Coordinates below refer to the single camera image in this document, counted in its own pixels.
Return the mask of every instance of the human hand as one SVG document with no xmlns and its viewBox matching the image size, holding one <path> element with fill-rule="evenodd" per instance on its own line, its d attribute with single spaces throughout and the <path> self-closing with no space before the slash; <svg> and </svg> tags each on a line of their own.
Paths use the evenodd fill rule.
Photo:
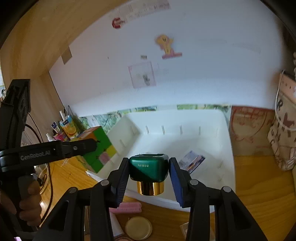
<svg viewBox="0 0 296 241">
<path fill-rule="evenodd" d="M 30 196 L 20 201 L 19 205 L 23 211 L 20 212 L 19 216 L 20 219 L 27 221 L 29 226 L 38 226 L 41 223 L 41 206 L 39 204 L 41 201 L 41 195 L 39 183 L 37 181 L 30 184 L 28 187 L 28 193 Z M 0 190 L 0 205 L 14 215 L 17 213 L 14 204 L 2 190 Z"/>
</svg>

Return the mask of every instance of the beige bag with letters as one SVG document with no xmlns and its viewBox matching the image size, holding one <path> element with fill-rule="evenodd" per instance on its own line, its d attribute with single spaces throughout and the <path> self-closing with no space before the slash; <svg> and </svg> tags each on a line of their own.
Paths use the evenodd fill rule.
<svg viewBox="0 0 296 241">
<path fill-rule="evenodd" d="M 296 164 L 296 82 L 281 74 L 275 117 L 267 136 L 278 166 L 286 171 Z"/>
</svg>

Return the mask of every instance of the yellow square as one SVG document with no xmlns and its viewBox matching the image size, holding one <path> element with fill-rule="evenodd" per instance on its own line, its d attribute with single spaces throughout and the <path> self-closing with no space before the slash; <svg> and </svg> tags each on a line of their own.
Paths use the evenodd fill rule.
<svg viewBox="0 0 296 241">
<path fill-rule="evenodd" d="M 106 152 L 107 152 L 108 156 L 111 158 L 116 154 L 116 149 L 113 145 L 111 145 L 106 149 Z"/>
</svg>

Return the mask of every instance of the green cosmetic container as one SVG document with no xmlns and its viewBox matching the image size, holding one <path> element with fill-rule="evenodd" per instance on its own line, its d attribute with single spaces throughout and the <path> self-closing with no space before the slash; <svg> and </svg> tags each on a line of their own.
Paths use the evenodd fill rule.
<svg viewBox="0 0 296 241">
<path fill-rule="evenodd" d="M 129 159 L 130 178 L 137 181 L 138 193 L 146 196 L 163 193 L 168 159 L 165 154 L 140 154 Z"/>
</svg>

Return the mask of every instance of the table surface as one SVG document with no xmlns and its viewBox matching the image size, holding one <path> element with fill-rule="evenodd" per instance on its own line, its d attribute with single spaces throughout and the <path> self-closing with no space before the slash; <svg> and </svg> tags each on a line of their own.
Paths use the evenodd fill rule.
<svg viewBox="0 0 296 241">
<path fill-rule="evenodd" d="M 275 164 L 273 156 L 240 156 L 234 158 L 236 194 L 258 222 L 269 241 L 283 241 L 296 221 L 296 196 L 291 171 L 283 172 Z M 76 186 L 89 188 L 96 181 L 88 177 L 85 169 L 74 158 L 51 163 L 54 188 L 53 206 L 65 191 Z M 42 213 L 47 208 L 50 187 L 42 195 Z M 135 201 L 124 197 L 124 201 Z M 185 240 L 180 225 L 188 222 L 189 213 L 170 210 L 142 203 L 142 213 L 153 226 L 150 240 Z M 133 214 L 117 215 L 124 230 L 125 223 Z M 214 215 L 211 215 L 214 229 Z"/>
</svg>

